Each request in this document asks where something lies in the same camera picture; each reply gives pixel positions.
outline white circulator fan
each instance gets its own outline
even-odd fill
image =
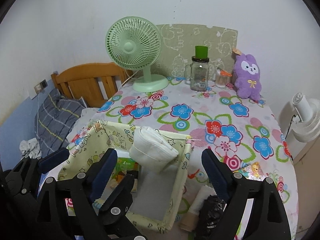
[[[120,67],[143,70],[143,77],[133,83],[134,90],[154,92],[169,84],[166,77],[150,71],[161,52],[161,36],[158,28],[148,20],[130,16],[116,21],[107,32],[106,49]]]
[[[312,141],[320,134],[320,100],[307,100],[299,92],[292,98],[292,104],[300,117],[299,122],[292,124],[295,138],[300,142]]]

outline green desk fan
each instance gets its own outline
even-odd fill
[[[166,77],[150,71],[161,51],[161,36],[157,27],[148,20],[125,17],[115,22],[108,30],[106,49],[120,67],[143,70],[143,76],[133,83],[134,90],[154,92],[169,84]]]

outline fan grille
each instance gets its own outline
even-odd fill
[[[302,94],[301,92],[296,93],[296,94],[294,95],[294,97],[292,98],[292,103],[293,103],[294,105],[297,105],[298,103],[301,102],[302,98],[303,98],[303,94]]]
[[[148,20],[125,17],[108,30],[106,49],[120,67],[138,70],[153,64],[159,57],[161,36],[157,27]]]
[[[312,118],[308,122],[298,122],[293,126],[293,133],[300,142],[313,140],[320,133],[320,100],[309,99],[313,108]]]

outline electrical outlet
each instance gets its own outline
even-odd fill
[[[35,98],[43,89],[48,86],[47,81],[43,80],[33,88],[30,86],[28,89],[30,99]]]
[[[41,85],[41,88],[42,88],[42,89],[45,89],[45,88],[48,86],[46,80],[41,81],[39,84]]]
[[[41,84],[40,84],[40,83],[35,86],[35,92],[36,92],[37,95],[38,95],[42,90],[43,90],[43,88],[41,87]]]

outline yellow cartoon fabric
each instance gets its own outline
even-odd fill
[[[139,127],[103,120],[94,123],[88,129],[86,135],[76,141],[73,144],[73,148],[69,149],[70,156],[60,170],[58,180],[71,179],[79,172],[87,172],[93,163],[101,159],[108,148],[129,151],[136,128]],[[177,165],[179,168],[164,219],[162,221],[153,220],[132,212],[128,212],[127,217],[135,226],[165,233],[172,228],[178,213],[184,184],[188,176],[187,167],[192,147],[191,141],[186,141],[186,139],[191,138],[189,135],[168,131],[161,131],[161,134],[175,138],[172,139],[172,141],[176,142],[173,147],[179,152],[179,155],[172,161],[172,164]]]

